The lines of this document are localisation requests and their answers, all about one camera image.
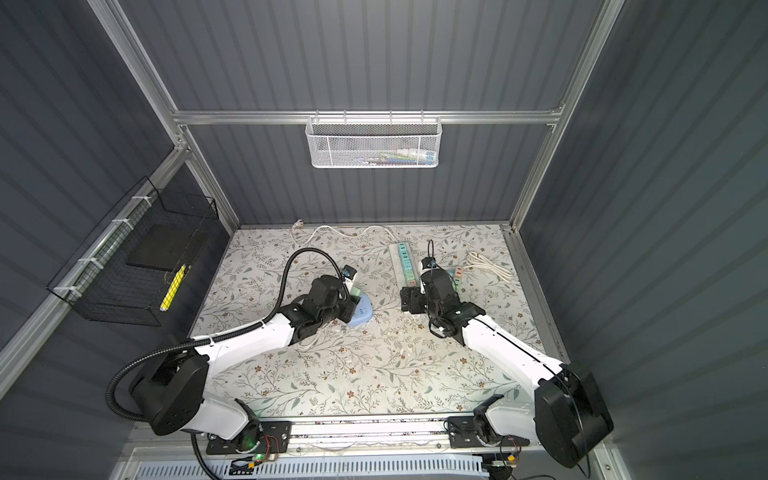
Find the teal small power strip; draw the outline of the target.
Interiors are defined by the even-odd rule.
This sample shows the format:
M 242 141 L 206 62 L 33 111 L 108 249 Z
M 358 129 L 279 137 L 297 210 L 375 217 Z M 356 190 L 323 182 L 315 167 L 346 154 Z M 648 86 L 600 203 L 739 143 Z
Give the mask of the teal small power strip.
M 461 266 L 448 269 L 448 273 L 450 274 L 452 278 L 452 285 L 453 289 L 457 293 L 464 292 L 464 289 L 462 287 L 462 279 L 464 277 L 464 268 Z

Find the round blue power hub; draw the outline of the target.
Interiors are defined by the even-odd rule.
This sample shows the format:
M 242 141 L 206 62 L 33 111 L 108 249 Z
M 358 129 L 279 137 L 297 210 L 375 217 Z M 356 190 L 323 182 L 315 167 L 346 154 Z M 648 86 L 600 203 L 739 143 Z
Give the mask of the round blue power hub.
M 363 325 L 373 318 L 373 307 L 369 297 L 365 293 L 360 294 L 353 315 L 347 323 L 348 327 L 357 327 Z

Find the long white power strip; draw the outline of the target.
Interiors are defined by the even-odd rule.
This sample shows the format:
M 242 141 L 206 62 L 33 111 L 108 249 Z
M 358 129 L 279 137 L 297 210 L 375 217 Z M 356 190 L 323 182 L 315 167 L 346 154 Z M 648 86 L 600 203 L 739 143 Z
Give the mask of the long white power strip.
M 414 265 L 409 244 L 407 242 L 390 244 L 389 254 L 398 287 L 417 287 L 419 285 L 418 267 Z

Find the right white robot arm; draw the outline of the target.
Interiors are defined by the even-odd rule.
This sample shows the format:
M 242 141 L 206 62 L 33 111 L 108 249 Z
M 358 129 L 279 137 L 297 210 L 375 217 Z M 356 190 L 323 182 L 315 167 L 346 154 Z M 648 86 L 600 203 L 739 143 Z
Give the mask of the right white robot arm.
M 453 277 L 433 258 L 423 261 L 418 286 L 404 287 L 400 295 L 402 309 L 426 315 L 434 336 L 484 356 L 531 398 L 517 403 L 494 394 L 474 409 L 471 423 L 452 419 L 457 447 L 537 442 L 561 466 L 573 468 L 613 431 L 612 417 L 588 370 L 530 347 L 483 308 L 461 300 Z

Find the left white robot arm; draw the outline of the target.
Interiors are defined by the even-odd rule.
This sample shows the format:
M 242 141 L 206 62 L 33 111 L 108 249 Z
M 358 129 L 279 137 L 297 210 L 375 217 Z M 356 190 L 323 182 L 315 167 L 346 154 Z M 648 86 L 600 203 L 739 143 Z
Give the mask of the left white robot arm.
M 313 280 L 308 294 L 279 307 L 270 319 L 250 323 L 248 332 L 230 329 L 225 340 L 202 338 L 201 346 L 148 360 L 129 387 L 144 421 L 159 436 L 183 430 L 225 440 L 255 427 L 258 419 L 244 402 L 209 389 L 212 379 L 254 357 L 299 343 L 328 322 L 361 322 L 363 313 L 372 313 L 370 300 L 358 289 L 342 299 L 345 287 L 339 278 L 322 275 Z

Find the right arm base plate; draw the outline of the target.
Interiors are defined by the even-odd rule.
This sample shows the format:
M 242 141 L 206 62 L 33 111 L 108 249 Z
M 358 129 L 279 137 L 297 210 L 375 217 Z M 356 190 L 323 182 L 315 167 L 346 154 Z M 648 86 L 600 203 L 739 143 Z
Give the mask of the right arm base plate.
M 496 433 L 485 420 L 469 416 L 450 416 L 443 421 L 450 446 L 454 449 L 480 447 L 522 448 L 530 445 L 530 440 L 514 435 Z

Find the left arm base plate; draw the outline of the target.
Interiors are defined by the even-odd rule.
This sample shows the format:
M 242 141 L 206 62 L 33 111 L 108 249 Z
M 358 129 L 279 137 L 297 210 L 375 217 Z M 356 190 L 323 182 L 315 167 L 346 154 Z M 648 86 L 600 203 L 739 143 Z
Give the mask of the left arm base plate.
M 233 440 L 208 436 L 207 455 L 269 455 L 287 451 L 293 424 L 289 421 L 267 421 L 258 426 L 248 425 Z

